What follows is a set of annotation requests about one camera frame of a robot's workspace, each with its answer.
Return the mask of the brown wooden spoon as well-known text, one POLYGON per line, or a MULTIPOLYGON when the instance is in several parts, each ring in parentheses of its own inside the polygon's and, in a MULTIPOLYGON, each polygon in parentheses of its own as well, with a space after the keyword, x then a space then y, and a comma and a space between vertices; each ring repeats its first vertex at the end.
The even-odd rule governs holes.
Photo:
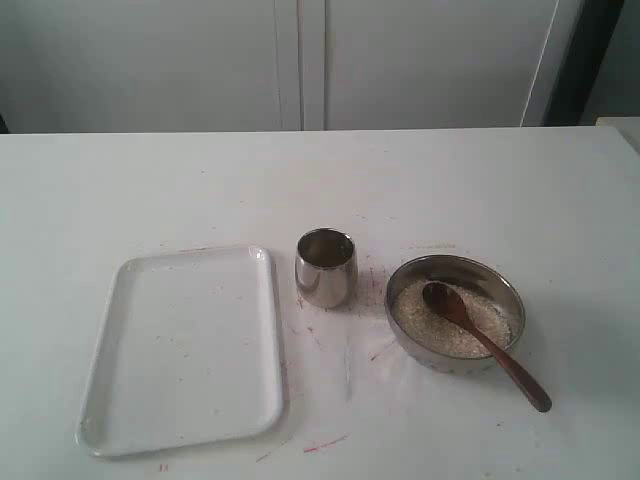
POLYGON ((422 296, 431 310, 478 340, 538 412, 546 413, 551 410, 552 400, 544 388, 506 351, 475 326, 468 315, 463 299, 456 291, 444 283, 431 282, 423 288, 422 296))

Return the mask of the steel cup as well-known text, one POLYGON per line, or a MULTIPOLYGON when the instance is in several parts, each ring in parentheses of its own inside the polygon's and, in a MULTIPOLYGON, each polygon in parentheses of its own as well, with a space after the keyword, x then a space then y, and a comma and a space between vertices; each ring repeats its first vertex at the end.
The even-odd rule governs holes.
POLYGON ((346 233, 332 228, 306 232, 297 242, 294 270, 304 300, 319 308, 340 307, 356 291, 355 243, 346 233))

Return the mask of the beige grains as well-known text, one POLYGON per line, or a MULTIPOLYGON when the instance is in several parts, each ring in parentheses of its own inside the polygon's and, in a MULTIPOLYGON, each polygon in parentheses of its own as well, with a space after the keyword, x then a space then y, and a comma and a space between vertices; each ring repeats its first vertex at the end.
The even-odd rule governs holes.
MULTIPOLYGON (((461 358, 480 358, 489 351, 470 333, 434 313, 424 302, 423 289, 427 280, 417 280, 404 288, 392 308, 400 327, 414 341, 435 351, 461 358)), ((507 319, 488 299, 463 287, 451 285, 467 309, 474 325, 502 348, 511 341, 507 319)))

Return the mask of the steel bowl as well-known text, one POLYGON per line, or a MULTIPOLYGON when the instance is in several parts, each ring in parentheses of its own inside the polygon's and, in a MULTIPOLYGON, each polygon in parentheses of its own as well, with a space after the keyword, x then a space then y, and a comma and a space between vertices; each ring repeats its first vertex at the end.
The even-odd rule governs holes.
POLYGON ((389 278, 384 304, 388 323, 399 345, 418 363, 433 370, 456 375, 472 375, 496 364, 489 353, 480 358, 461 358, 436 353, 409 337, 392 315, 392 308, 400 292, 417 280, 441 282, 463 287, 491 301, 507 319, 511 341, 503 348, 512 354, 524 333, 526 315, 517 291, 495 270, 465 257, 445 254, 427 255, 401 265, 389 278))

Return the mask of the white rectangular plastic tray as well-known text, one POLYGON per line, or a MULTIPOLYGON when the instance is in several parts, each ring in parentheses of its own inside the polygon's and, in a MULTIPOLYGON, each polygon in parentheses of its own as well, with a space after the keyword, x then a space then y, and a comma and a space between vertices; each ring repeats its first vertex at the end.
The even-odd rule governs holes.
POLYGON ((87 453, 116 458, 252 438, 283 409, 266 249, 185 250, 119 268, 75 432, 87 453))

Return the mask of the white cabinet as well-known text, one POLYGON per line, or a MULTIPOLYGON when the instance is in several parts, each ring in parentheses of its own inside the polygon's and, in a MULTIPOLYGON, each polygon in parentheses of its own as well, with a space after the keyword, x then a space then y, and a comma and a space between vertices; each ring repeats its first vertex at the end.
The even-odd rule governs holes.
POLYGON ((578 1, 5 1, 13 133, 538 126, 578 1))

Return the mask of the dark vertical post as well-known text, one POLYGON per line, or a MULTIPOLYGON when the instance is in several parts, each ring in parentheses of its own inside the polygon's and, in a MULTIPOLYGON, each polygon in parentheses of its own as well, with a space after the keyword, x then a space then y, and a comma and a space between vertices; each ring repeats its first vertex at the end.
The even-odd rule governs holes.
POLYGON ((624 4, 624 0, 581 2, 543 126, 573 126, 580 122, 624 4))

